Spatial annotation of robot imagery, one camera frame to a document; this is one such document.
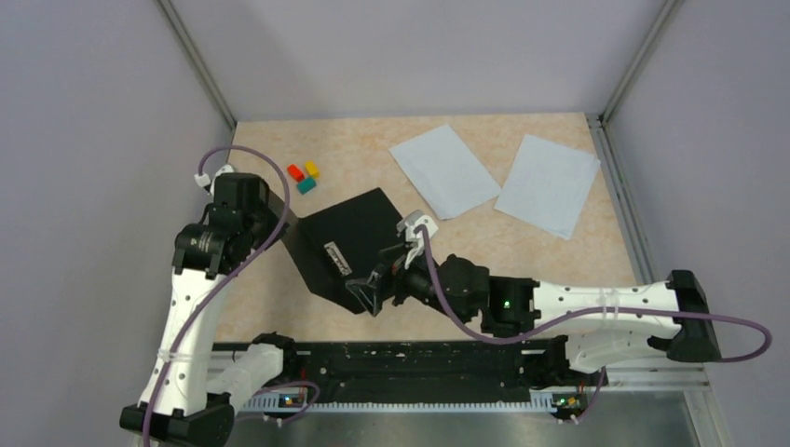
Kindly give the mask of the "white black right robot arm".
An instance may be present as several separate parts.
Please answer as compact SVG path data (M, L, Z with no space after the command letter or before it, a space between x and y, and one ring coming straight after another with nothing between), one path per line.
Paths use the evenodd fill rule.
M685 363L719 361L721 350L696 276L674 270L664 281L631 288L563 286L532 278L494 276L484 266L449 255L405 262L402 246L384 249L365 278L348 279L348 292L377 314L383 301L412 297L463 324L480 318L494 343L527 333L559 338L546 358L550 378L570 384L582 373L627 359L665 357Z

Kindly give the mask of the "black file folder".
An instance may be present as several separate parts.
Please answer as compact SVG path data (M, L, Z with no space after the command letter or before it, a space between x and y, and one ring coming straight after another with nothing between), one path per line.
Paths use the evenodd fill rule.
M291 215L282 242L307 289L353 314L368 313L345 288L367 278L378 253L399 244L402 215L386 193L375 188L306 217Z

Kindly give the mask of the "white paper sheet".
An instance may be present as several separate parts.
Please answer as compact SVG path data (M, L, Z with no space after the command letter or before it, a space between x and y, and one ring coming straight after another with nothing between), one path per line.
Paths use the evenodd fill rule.
M599 169L593 154L526 135L495 209L569 240Z
M448 124L389 152L441 220L456 218L500 194L497 181Z

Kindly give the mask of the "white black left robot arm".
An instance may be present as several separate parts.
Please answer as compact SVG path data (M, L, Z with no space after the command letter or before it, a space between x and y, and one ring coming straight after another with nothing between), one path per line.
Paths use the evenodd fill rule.
M298 374L293 340L255 339L240 359L209 378L214 334L231 276L273 242L277 218L270 190L257 175L221 173L199 223L175 238L168 319L154 370L119 425L144 443L223 446L238 411L265 384L287 385Z

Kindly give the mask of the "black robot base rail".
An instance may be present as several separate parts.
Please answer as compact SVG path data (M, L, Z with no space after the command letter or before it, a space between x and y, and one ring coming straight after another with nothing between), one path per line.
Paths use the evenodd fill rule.
M325 404L511 403L551 387L594 389L601 374L571 370L564 342L292 343L268 383L310 381Z

